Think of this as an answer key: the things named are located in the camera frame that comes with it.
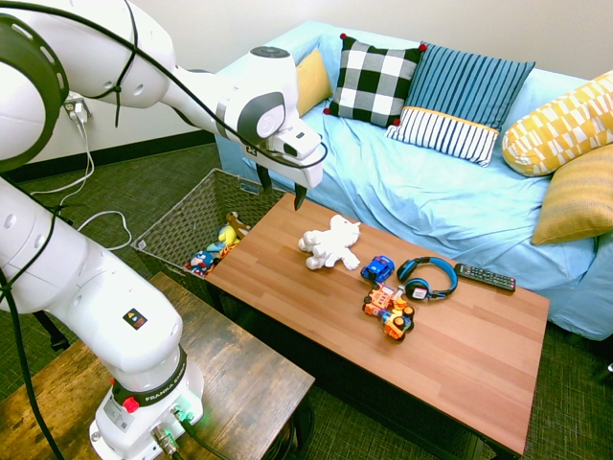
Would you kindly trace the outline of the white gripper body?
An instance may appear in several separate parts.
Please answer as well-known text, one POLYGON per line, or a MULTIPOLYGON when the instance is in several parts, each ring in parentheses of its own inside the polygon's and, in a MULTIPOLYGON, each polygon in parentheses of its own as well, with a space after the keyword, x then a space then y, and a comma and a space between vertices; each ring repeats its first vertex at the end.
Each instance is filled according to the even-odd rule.
POLYGON ((282 175, 307 189, 313 189, 319 185, 324 176, 323 143, 303 159, 297 159, 287 153, 260 150, 248 146, 245 147, 245 157, 254 161, 259 167, 268 170, 269 174, 282 175))

